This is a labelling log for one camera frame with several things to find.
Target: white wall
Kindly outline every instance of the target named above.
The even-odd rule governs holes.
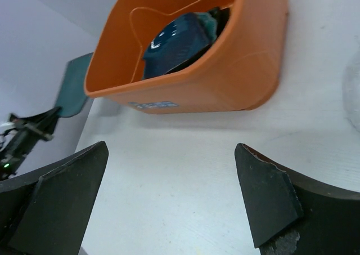
[[[38,0],[0,0],[0,121],[8,113],[30,116],[53,107],[66,63],[92,52],[97,38]],[[81,114],[61,119],[55,138],[39,142],[20,173],[72,154],[90,103]]]
[[[99,37],[116,0],[40,0],[90,34]]]

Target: wire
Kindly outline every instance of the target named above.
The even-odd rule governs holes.
[[[6,143],[6,135],[3,133],[3,134],[0,134],[0,136],[1,136],[0,151],[1,151]]]

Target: blue object in bin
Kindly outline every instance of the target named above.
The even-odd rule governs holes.
[[[212,43],[195,13],[176,18],[151,41],[144,53],[146,64],[143,78],[155,78],[189,66]]]
[[[208,12],[195,12],[197,18],[200,20],[201,26],[204,28],[206,34],[214,43],[217,36],[218,22]]]

